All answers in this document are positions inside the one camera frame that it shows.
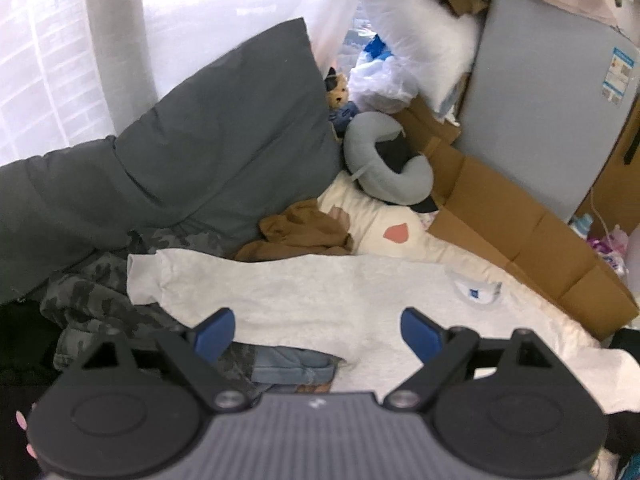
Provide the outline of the small plush doll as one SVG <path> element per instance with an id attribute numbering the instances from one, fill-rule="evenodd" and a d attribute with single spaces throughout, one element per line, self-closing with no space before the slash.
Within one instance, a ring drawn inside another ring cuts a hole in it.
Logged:
<path id="1" fill-rule="evenodd" d="M 360 113 L 355 102 L 349 99 L 347 78 L 342 73 L 337 73 L 334 67 L 324 80 L 326 85 L 326 102 L 329 107 L 329 121 L 336 135 L 341 139 L 346 133 L 350 122 Z"/>

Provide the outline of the cream cartoon print bedsheet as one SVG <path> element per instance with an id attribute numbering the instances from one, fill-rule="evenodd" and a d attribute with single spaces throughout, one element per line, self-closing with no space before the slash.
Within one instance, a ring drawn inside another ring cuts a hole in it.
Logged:
<path id="1" fill-rule="evenodd" d="M 488 260 L 427 232 L 434 214 L 418 214 L 408 207 L 387 205 L 360 191 L 344 171 L 320 195 L 318 207 L 347 229 L 355 255 L 442 263 L 482 280 L 493 280 L 502 273 Z"/>

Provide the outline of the grey neck pillow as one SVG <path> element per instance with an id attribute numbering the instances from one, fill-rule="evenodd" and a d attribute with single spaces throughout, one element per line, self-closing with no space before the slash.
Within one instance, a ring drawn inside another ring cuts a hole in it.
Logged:
<path id="1" fill-rule="evenodd" d="M 363 112 L 346 128 L 343 154 L 352 180 L 368 195 L 399 206 L 416 206 L 431 195 L 434 172 L 393 117 Z"/>

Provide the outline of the light grey sweatshirt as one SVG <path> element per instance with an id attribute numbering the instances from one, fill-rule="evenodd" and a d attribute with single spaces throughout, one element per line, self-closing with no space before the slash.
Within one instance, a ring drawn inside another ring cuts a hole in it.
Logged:
<path id="1" fill-rule="evenodd" d="M 400 334 L 414 307 L 441 326 L 504 338 L 533 330 L 605 413 L 637 411 L 639 367 L 600 346 L 577 322 L 512 280 L 477 281 L 440 263 L 374 255 L 309 255 L 245 263 L 186 249 L 132 255 L 127 292 L 185 326 L 221 308 L 242 344 L 319 351 L 340 361 L 336 391 L 391 392 L 420 368 Z"/>

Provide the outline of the grey washing machine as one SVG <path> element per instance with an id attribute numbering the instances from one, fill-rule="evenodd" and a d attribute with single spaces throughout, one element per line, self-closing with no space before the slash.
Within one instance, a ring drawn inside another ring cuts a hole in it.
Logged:
<path id="1" fill-rule="evenodd" d="M 639 49 L 541 0 L 492 0 L 457 147 L 562 220 L 608 159 L 639 85 Z"/>

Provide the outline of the white plastic bag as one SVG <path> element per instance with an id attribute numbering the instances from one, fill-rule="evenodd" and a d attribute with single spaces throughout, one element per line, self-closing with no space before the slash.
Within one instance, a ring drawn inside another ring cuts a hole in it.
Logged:
<path id="1" fill-rule="evenodd" d="M 349 72 L 347 88 L 360 112 L 387 115 L 407 108 L 419 94 L 416 80 L 378 35 L 360 52 Z"/>

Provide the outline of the brown crumpled garment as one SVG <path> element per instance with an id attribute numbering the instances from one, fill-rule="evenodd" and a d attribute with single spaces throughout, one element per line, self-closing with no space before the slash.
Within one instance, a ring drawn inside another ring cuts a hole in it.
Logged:
<path id="1" fill-rule="evenodd" d="M 341 222 L 303 200 L 258 223 L 259 237 L 241 247 L 233 259 L 264 262 L 306 255 L 350 256 L 354 240 Z"/>

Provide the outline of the flattened brown cardboard box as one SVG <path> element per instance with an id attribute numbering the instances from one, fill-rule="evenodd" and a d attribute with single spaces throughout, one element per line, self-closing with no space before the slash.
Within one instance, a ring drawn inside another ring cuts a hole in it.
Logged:
<path id="1" fill-rule="evenodd" d="M 585 240 L 507 177 L 456 150 L 424 105 L 394 117 L 433 168 L 434 237 L 505 270 L 597 340 L 638 316 L 623 280 Z"/>

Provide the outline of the camouflage jacket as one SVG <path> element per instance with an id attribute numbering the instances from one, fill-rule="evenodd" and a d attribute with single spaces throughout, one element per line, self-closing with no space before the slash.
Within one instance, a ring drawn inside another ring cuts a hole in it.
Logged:
<path id="1" fill-rule="evenodd" d="M 126 248 L 97 252 L 70 270 L 55 274 L 47 284 L 40 312 L 62 328 L 53 366 L 62 372 L 78 359 L 98 336 L 123 334 L 136 350 L 150 350 L 158 330 L 182 333 L 186 326 L 158 304 L 133 304 L 127 294 L 130 255 L 153 255 L 160 249 L 184 248 L 221 256 L 228 247 L 212 231 L 186 234 L 159 229 L 131 232 Z"/>

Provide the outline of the white fluffy cushion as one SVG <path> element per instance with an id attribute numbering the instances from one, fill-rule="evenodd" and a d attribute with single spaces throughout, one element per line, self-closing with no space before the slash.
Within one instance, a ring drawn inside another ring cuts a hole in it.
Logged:
<path id="1" fill-rule="evenodd" d="M 484 20 L 438 0 L 360 0 L 373 30 L 418 84 L 434 112 L 471 70 Z"/>

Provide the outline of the dark grey pillow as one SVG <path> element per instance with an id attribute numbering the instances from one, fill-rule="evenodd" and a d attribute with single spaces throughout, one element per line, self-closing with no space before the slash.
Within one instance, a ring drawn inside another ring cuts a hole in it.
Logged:
<path id="1" fill-rule="evenodd" d="M 277 24 L 118 136 L 4 166 L 1 299 L 24 297 L 137 233 L 212 233 L 230 255 L 262 218 L 319 196 L 340 169 L 306 24 Z"/>

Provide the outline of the blue jeans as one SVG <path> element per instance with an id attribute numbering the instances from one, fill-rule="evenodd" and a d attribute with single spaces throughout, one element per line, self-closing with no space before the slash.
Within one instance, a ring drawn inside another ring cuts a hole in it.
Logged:
<path id="1" fill-rule="evenodd" d="M 257 394 L 329 385 L 339 362 L 336 356 L 314 350 L 234 342 L 216 367 L 236 388 Z"/>

